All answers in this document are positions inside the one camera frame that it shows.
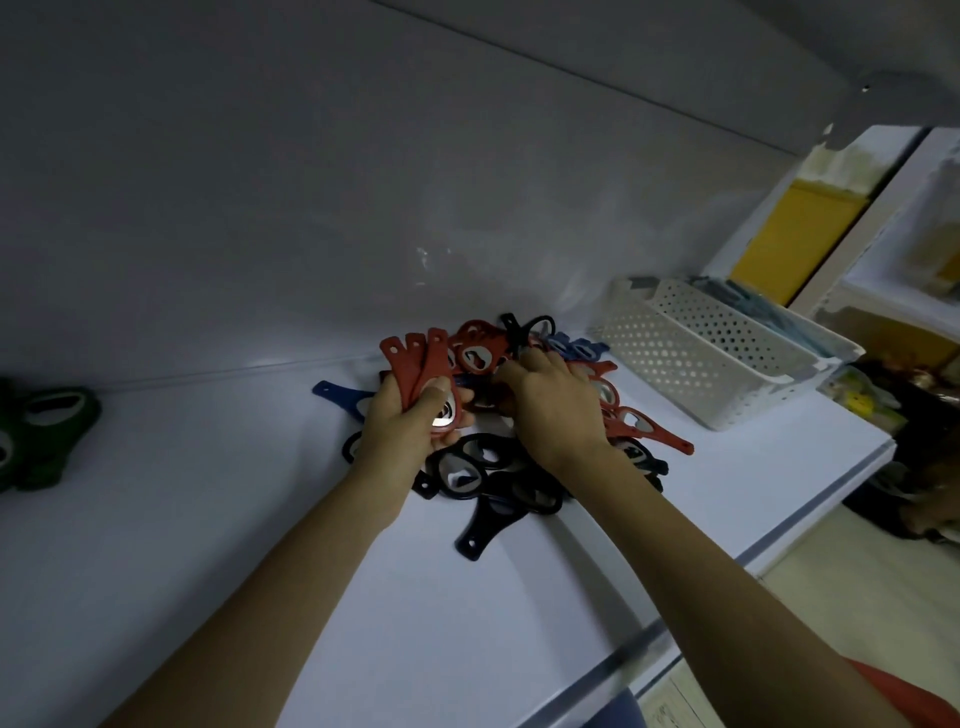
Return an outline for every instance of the blue bottle opener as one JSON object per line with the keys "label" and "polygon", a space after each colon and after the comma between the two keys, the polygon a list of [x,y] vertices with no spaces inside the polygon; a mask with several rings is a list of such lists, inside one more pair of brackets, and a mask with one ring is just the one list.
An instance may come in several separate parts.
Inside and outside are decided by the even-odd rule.
{"label": "blue bottle opener", "polygon": [[327,401],[332,401],[361,425],[367,420],[367,418],[365,418],[360,413],[360,410],[357,409],[357,404],[363,400],[368,400],[370,397],[376,394],[376,392],[365,392],[362,389],[349,389],[348,387],[341,387],[339,384],[334,384],[332,381],[327,381],[326,379],[318,382],[311,391],[317,395],[317,397],[322,397]]}
{"label": "blue bottle opener", "polygon": [[570,341],[570,337],[562,331],[547,336],[546,344],[567,361],[599,361],[600,357],[610,350],[610,347],[601,341],[592,342],[589,339]]}

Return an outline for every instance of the right hand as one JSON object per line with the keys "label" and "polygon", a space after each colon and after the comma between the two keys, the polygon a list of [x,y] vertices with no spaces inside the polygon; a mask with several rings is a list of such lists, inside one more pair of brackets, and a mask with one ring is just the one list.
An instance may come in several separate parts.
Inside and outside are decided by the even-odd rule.
{"label": "right hand", "polygon": [[514,418],[520,442],[561,481],[568,466],[611,448],[597,391],[582,371],[572,374],[556,352],[528,349],[518,361],[503,364],[493,382],[510,388],[501,409]]}

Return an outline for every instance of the left hand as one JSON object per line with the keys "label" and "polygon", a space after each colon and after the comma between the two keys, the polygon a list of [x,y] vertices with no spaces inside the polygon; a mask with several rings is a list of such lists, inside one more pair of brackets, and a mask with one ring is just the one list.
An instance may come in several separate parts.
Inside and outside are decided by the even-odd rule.
{"label": "left hand", "polygon": [[[460,439],[457,430],[436,439],[430,437],[431,426],[444,408],[449,389],[450,380],[446,377],[431,379],[417,402],[404,412],[396,379],[389,374],[371,400],[349,479],[372,490],[377,506],[384,507],[386,525],[399,515],[427,455]],[[471,390],[460,389],[462,403],[472,399]],[[460,427],[469,427],[473,422],[473,415],[464,412]]]}

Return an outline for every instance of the red sleeve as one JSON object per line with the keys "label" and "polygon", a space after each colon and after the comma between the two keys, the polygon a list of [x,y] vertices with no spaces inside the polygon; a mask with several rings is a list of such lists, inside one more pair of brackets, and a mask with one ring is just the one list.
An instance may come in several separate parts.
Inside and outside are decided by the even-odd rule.
{"label": "red sleeve", "polygon": [[942,697],[876,667],[848,660],[914,728],[960,728],[960,713]]}

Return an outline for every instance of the finger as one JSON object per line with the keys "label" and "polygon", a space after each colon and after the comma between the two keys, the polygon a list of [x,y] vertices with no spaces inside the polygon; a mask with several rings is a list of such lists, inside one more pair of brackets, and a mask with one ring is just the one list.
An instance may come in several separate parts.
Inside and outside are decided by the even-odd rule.
{"label": "finger", "polygon": [[393,372],[387,374],[380,383],[380,388],[370,400],[370,409],[367,412],[368,420],[385,420],[400,414],[403,411],[403,399],[400,396],[400,387],[396,383]]}
{"label": "finger", "polygon": [[426,383],[416,403],[407,415],[415,421],[422,422],[429,428],[437,415],[444,409],[446,395],[450,391],[450,380],[445,376],[435,376]]}
{"label": "finger", "polygon": [[549,372],[553,365],[539,349],[528,349],[520,355],[520,364],[531,372]]}
{"label": "finger", "polygon": [[449,448],[451,445],[456,445],[457,441],[460,439],[460,433],[457,430],[451,430],[447,432],[443,437],[438,437],[435,440],[431,441],[433,449],[444,449]]}
{"label": "finger", "polygon": [[513,393],[500,399],[496,403],[496,411],[504,417],[516,417],[516,397]]}
{"label": "finger", "polygon": [[564,358],[556,352],[547,352],[546,357],[550,360],[550,363],[553,364],[553,368],[558,372],[563,372],[567,374],[570,370],[566,367],[566,362]]}
{"label": "finger", "polygon": [[571,368],[570,373],[580,379],[580,381],[590,381],[590,375],[587,374],[587,368],[583,365]]}
{"label": "finger", "polygon": [[530,374],[526,369],[523,368],[523,365],[516,361],[508,361],[503,364],[496,373],[493,375],[494,384],[506,384],[512,390],[520,386],[520,382],[523,381],[523,378]]}

